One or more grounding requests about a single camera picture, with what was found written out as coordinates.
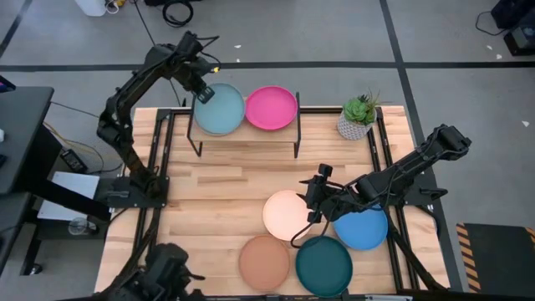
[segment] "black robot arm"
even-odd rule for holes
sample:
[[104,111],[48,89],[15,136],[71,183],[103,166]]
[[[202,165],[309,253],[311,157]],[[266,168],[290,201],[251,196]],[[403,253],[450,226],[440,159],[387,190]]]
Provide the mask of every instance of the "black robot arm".
[[[308,189],[307,194],[301,197],[309,209],[320,211],[331,222],[350,212],[398,204],[416,176],[439,160],[454,161],[463,157],[470,144],[470,139],[455,126],[441,125],[424,143],[394,165],[384,171],[362,175],[345,185],[328,181],[333,168],[320,165],[319,175],[302,181],[308,184]],[[308,221],[319,222],[320,218],[321,215],[312,212]]]
[[128,204],[135,203],[138,207],[161,207],[165,203],[165,179],[159,179],[154,171],[145,167],[135,153],[130,115],[133,106],[160,78],[176,79],[186,91],[206,103],[214,91],[201,78],[212,72],[211,65],[197,56],[203,49],[199,38],[190,32],[186,32],[176,46],[155,45],[146,55],[143,67],[133,72],[131,79],[108,98],[99,118],[97,135],[117,151],[130,170],[129,177],[117,179],[113,184],[114,191],[127,195],[111,194],[107,202],[109,206],[132,207]]

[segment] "white plant pot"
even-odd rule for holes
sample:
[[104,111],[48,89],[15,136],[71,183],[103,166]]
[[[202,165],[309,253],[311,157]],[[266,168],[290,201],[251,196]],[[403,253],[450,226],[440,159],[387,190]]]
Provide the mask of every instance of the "white plant pot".
[[[377,119],[377,111],[374,110],[374,122]],[[374,122],[369,125],[360,125],[345,119],[344,112],[338,118],[338,132],[347,140],[358,140],[366,137],[369,129],[374,126]]]

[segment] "wooden tabletop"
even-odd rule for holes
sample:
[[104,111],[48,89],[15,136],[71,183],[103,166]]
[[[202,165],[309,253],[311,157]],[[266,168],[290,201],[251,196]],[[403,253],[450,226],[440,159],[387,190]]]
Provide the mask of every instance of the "wooden tabletop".
[[[156,108],[137,109],[134,118],[135,150],[147,163],[155,124]],[[410,129],[402,106],[385,106],[385,125],[394,161],[414,149]],[[158,242],[173,242],[190,255],[187,262],[192,273],[205,281],[193,281],[188,290],[200,288],[205,295],[252,295],[240,278],[237,260],[249,239],[268,233],[262,223],[264,202],[275,192],[306,192],[298,181],[314,175],[320,163],[334,167],[331,181],[349,182],[373,170],[368,140],[345,140],[336,130],[338,115],[301,114],[302,141],[298,159],[293,159],[293,144],[267,142],[204,143],[202,157],[196,156],[185,134],[188,115],[175,119],[169,159],[171,186],[168,205],[162,211]],[[160,143],[165,140],[164,122]],[[377,145],[379,130],[374,126]],[[156,164],[161,162],[159,147]],[[383,152],[380,162],[385,168]],[[110,226],[95,291],[106,288],[131,254],[137,209],[129,209]],[[410,242],[416,256],[442,285],[449,287],[446,267],[431,217],[414,207],[405,209]],[[321,233],[324,224],[312,226],[298,243]],[[331,227],[327,234],[336,237]],[[286,243],[292,262],[297,250]],[[394,293],[387,243],[371,251],[350,249],[354,275],[350,293]],[[398,249],[405,287],[409,278],[405,260]],[[297,279],[295,268],[286,282],[272,293],[310,294]]]

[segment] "black desk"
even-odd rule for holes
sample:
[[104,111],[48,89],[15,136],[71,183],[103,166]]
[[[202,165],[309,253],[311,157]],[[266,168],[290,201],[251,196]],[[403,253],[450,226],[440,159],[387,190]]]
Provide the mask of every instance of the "black desk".
[[[8,260],[19,226],[31,205],[30,193],[11,192],[25,168],[35,137],[41,131],[53,92],[52,88],[36,87],[0,94],[0,129],[5,132],[0,154],[8,157],[0,167],[0,271]],[[46,163],[43,162],[45,168],[49,165]]]
[[109,220],[109,208],[101,203],[73,202],[80,195],[49,181],[48,174],[62,146],[43,126],[54,90],[46,87],[17,87],[0,93],[0,129],[5,140],[0,154],[7,160],[0,167],[0,271],[30,205],[40,196],[101,220]]

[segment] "light blue plate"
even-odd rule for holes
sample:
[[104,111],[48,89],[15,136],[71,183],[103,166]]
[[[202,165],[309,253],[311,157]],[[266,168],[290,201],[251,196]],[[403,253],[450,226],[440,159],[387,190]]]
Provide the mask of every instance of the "light blue plate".
[[366,251],[378,247],[388,232],[385,212],[366,210],[351,212],[334,222],[334,230],[348,247]]
[[245,115],[243,97],[229,84],[211,84],[210,88],[215,94],[206,104],[195,100],[195,121],[207,134],[230,134],[240,126]]

